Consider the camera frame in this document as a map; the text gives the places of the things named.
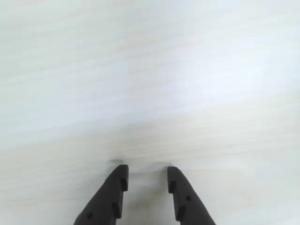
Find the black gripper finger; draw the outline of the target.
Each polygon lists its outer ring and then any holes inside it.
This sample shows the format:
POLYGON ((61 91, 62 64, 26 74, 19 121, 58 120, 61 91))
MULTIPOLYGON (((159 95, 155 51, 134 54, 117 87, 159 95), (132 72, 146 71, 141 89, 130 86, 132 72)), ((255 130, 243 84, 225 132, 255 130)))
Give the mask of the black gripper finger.
POLYGON ((175 167, 167 168, 168 192, 173 195, 176 221, 181 225, 214 225, 203 202, 183 174, 175 167))
POLYGON ((128 165, 117 166, 75 219, 75 225, 116 225, 128 191, 128 165))

